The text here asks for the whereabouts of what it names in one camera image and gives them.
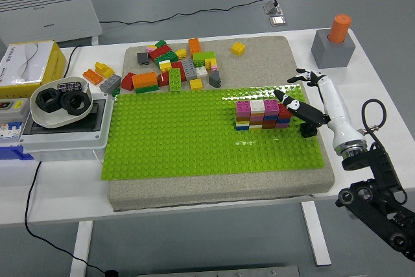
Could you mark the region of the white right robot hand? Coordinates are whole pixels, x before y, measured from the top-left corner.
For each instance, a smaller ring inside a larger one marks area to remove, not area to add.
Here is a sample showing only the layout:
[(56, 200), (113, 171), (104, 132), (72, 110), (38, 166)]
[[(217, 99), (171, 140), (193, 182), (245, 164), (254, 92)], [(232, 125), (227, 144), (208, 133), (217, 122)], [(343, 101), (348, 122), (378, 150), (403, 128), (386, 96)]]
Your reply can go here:
[(364, 136), (356, 130), (350, 121), (350, 116), (343, 98), (332, 80), (319, 71), (297, 69), (298, 74), (288, 80), (289, 83), (298, 80), (306, 81), (308, 86), (316, 86), (324, 105), (321, 112), (305, 102), (293, 99), (280, 90), (274, 90), (277, 99), (301, 120), (320, 127), (327, 125), (334, 133), (333, 148), (344, 159), (367, 151)]

